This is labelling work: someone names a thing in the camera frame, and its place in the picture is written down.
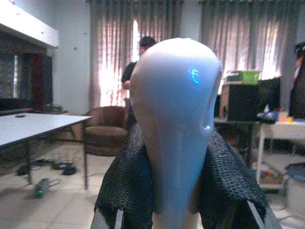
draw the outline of white cabinet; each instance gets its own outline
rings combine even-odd
[[[57,30],[7,0],[0,0],[0,30],[45,48],[59,46]]]

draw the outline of green basket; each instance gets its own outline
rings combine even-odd
[[[238,78],[243,84],[257,85],[260,73],[261,71],[257,70],[245,70],[238,74]]]

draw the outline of blue glowing symbol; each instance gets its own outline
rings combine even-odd
[[[195,83],[199,83],[198,76],[199,76],[198,70],[197,69],[193,69],[192,70],[192,78],[193,78]]]

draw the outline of white table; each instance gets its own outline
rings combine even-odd
[[[260,184],[260,172],[264,153],[265,139],[305,140],[305,123],[275,123],[273,125],[261,124],[259,130],[258,159],[256,169],[256,180],[262,188],[281,188],[281,185]]]
[[[84,131],[85,121],[90,118],[91,116],[30,113],[0,116],[0,149],[9,147],[16,143],[25,142],[27,163],[30,165],[29,141],[31,139],[42,137],[43,135],[47,135],[51,132],[64,129],[78,123],[83,123],[82,129]],[[85,189],[87,189],[87,156],[85,153],[84,167],[84,186]],[[31,173],[29,173],[28,182],[32,183]]]

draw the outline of dark hair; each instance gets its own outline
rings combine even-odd
[[[140,46],[141,47],[151,47],[153,46],[154,44],[156,44],[156,41],[154,40],[154,38],[152,37],[143,37],[141,40],[140,40]]]

